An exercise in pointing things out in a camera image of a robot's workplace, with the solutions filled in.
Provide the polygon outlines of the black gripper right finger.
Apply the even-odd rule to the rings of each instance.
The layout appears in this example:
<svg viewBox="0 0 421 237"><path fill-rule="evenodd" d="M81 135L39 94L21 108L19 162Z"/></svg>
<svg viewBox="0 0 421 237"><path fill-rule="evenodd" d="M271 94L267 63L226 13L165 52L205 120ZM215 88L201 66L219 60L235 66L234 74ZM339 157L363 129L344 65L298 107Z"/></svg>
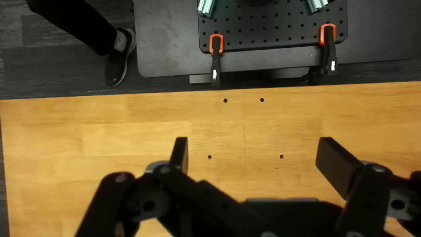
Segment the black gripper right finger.
<svg viewBox="0 0 421 237"><path fill-rule="evenodd" d="M317 146L315 167L339 196L347 199L361 162L333 137L321 137Z"/></svg>

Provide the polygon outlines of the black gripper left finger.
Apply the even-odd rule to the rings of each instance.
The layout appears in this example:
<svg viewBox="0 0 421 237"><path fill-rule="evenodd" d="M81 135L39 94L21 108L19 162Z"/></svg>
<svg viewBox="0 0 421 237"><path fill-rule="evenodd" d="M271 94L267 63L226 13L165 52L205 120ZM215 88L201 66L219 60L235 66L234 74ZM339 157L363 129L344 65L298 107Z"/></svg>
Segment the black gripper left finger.
<svg viewBox="0 0 421 237"><path fill-rule="evenodd" d="M188 171L188 139L177 137L175 140L172 153L169 156L169 165L181 173Z"/></svg>

